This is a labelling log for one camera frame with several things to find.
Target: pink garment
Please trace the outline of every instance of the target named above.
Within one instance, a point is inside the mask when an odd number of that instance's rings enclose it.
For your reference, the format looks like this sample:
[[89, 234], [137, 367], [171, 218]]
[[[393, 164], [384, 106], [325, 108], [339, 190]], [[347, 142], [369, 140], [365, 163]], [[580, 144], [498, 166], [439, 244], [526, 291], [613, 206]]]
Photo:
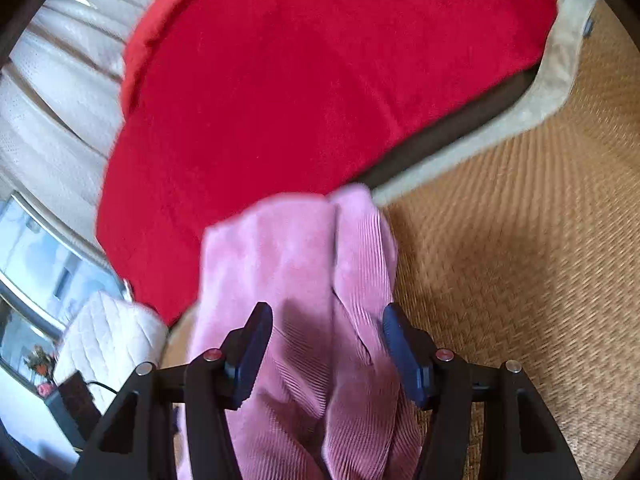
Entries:
[[395, 273], [395, 241], [364, 186], [277, 195], [206, 231], [190, 358], [258, 301], [273, 309], [253, 393], [227, 412], [245, 480], [412, 477], [420, 434], [380, 330]]

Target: silver screw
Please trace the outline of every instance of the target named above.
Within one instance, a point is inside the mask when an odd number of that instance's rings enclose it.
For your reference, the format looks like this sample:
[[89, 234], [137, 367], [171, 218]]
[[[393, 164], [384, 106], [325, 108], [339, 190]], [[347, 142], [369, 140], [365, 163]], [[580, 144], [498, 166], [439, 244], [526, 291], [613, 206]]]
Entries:
[[522, 365], [518, 361], [515, 361], [514, 359], [509, 359], [504, 364], [504, 367], [507, 368], [507, 370], [513, 374], [517, 374], [522, 370]]
[[440, 361], [448, 362], [453, 360], [454, 353], [448, 348], [438, 348], [436, 357], [440, 359]]
[[136, 373], [140, 376], [151, 373], [154, 366], [151, 363], [141, 363], [136, 367]]
[[210, 348], [209, 350], [204, 352], [202, 356], [204, 357], [205, 361], [213, 362], [217, 361], [218, 359], [222, 359], [223, 353], [220, 348]]

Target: red cloth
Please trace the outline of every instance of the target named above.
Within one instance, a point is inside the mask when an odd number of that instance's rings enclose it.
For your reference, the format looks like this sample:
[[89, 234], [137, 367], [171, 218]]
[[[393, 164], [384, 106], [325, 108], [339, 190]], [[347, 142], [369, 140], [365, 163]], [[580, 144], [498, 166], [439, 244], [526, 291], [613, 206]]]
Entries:
[[98, 240], [171, 323], [206, 226], [336, 189], [539, 61], [555, 16], [556, 0], [188, 0], [136, 73]]

